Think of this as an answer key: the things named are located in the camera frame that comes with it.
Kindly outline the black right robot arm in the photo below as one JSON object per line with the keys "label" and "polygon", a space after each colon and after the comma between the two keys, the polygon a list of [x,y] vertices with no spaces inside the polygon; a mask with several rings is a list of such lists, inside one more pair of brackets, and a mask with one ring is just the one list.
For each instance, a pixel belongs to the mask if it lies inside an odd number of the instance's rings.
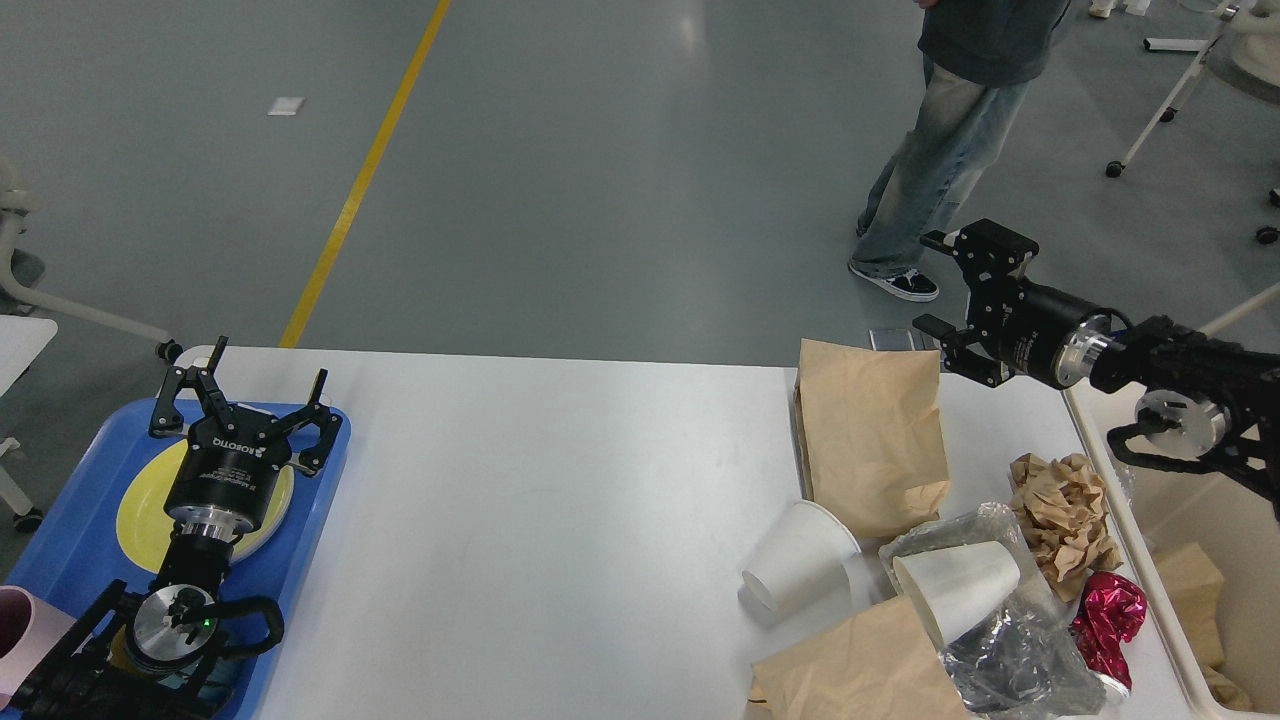
{"label": "black right robot arm", "polygon": [[957,264],[969,291],[966,323],[914,320],[938,341],[943,366],[983,386],[1015,375],[1053,389],[1079,382],[1112,395],[1143,388],[1134,418],[1106,441],[1128,465],[1217,473],[1279,503],[1279,360],[1180,325],[1123,313],[1039,284],[1027,270],[1039,245],[982,219],[932,231],[920,243]]}

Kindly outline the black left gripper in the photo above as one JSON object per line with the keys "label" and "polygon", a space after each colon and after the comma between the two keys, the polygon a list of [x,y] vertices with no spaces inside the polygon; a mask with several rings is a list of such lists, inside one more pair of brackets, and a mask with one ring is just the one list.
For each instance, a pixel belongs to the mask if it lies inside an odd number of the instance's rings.
{"label": "black left gripper", "polygon": [[[228,341],[218,337],[205,366],[175,366],[166,374],[148,434],[186,433],[186,455],[164,503],[177,533],[233,543],[262,528],[284,465],[305,477],[325,468],[343,420],[323,402],[328,369],[315,375],[307,402],[284,416],[248,405],[230,407],[215,378]],[[195,392],[206,416],[187,432],[175,406],[182,389]],[[294,451],[289,437],[305,427],[315,427],[319,437],[312,446]]]}

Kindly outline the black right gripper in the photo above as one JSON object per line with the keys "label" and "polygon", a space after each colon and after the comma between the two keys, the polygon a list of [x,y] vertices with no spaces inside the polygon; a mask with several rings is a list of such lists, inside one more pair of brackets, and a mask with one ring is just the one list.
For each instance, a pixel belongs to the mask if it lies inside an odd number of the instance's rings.
{"label": "black right gripper", "polygon": [[[1015,372],[1065,389],[1088,378],[1111,345],[1110,310],[1024,278],[1041,251],[1034,240],[980,219],[952,232],[931,231],[920,245],[955,260],[970,290],[970,328],[932,314],[911,322],[938,342],[947,372],[987,387]],[[977,341],[989,357],[973,348]]]}

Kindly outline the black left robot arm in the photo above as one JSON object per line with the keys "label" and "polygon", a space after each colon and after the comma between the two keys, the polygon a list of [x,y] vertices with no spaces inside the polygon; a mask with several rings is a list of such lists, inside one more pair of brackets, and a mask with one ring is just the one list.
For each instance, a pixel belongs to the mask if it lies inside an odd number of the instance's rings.
{"label": "black left robot arm", "polygon": [[5,719],[247,719],[337,493],[349,427],[229,398],[204,365],[99,432],[3,587]]}

